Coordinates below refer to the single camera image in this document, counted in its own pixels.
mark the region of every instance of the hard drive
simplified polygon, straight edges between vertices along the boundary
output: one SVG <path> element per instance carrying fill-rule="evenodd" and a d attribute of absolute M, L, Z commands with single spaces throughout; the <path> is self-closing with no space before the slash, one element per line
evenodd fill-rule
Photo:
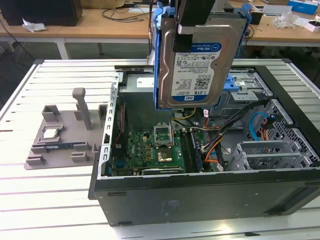
<path fill-rule="evenodd" d="M 246 23 L 239 14 L 222 13 L 209 16 L 206 25 L 181 27 L 179 34 L 193 35 L 191 50 L 174 52 L 176 22 L 174 18 L 164 18 L 158 77 L 159 108 L 214 106 Z"/>

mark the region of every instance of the blue cable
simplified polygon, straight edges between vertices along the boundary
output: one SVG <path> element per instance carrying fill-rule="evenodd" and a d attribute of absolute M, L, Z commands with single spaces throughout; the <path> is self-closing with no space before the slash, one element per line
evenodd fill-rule
<path fill-rule="evenodd" d="M 239 59 L 240 58 L 240 53 L 241 53 L 241 43 L 240 43 L 240 45 L 239 45 L 239 49 L 238 49 L 238 55 L 237 55 L 237 59 Z"/>
<path fill-rule="evenodd" d="M 263 112 L 260 112 L 260 111 L 257 111 L 255 114 L 253 114 L 253 116 L 251 117 L 250 119 L 250 122 L 249 122 L 249 128 L 250 128 L 250 132 L 252 134 L 252 137 L 255 141 L 259 141 L 259 138 L 257 137 L 257 134 L 255 133 L 255 130 L 254 130 L 254 119 L 257 115 L 261 114 L 262 116 L 264 116 L 266 119 L 268 118 L 268 115 L 263 113 Z"/>

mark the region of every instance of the hard drive label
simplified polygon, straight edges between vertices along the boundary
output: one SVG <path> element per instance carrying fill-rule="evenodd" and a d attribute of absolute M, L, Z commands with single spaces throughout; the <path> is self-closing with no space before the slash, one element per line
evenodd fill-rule
<path fill-rule="evenodd" d="M 211 68 L 221 52 L 220 43 L 194 43 L 191 52 L 177 52 L 171 95 L 176 101 L 203 100 L 210 91 L 215 71 Z"/>

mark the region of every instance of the gray floor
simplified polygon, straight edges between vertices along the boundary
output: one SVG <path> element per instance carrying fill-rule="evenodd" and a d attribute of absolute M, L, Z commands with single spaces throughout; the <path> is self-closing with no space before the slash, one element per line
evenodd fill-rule
<path fill-rule="evenodd" d="M 24 47 L 35 59 L 61 59 L 58 48 L 54 43 L 28 42 Z M 66 47 L 72 59 L 143 59 L 148 55 L 147 44 L 103 43 L 104 55 L 99 55 L 96 43 L 68 43 Z M 33 60 L 25 51 L 22 50 L 20 53 L 20 50 L 21 47 L 17 45 L 15 53 L 4 52 L 0 55 L 0 108 L 8 100 L 33 63 Z M 266 47 L 262 52 L 262 58 L 271 58 L 271 51 L 271 47 Z M 243 58 L 248 57 L 245 50 L 243 50 L 241 56 Z M 319 59 L 314 56 L 307 56 L 306 51 L 299 47 L 292 47 L 282 54 L 276 51 L 275 58 L 291 59 L 311 80 L 314 80 L 318 69 L 320 69 Z M 315 80 L 315 84 L 318 87 L 320 86 L 320 75 Z"/>

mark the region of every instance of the wd logo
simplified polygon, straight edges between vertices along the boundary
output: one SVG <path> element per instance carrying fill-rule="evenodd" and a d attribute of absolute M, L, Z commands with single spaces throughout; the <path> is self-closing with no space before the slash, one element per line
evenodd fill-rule
<path fill-rule="evenodd" d="M 195 96 L 185 96 L 184 100 L 185 101 L 193 101 L 195 99 Z"/>

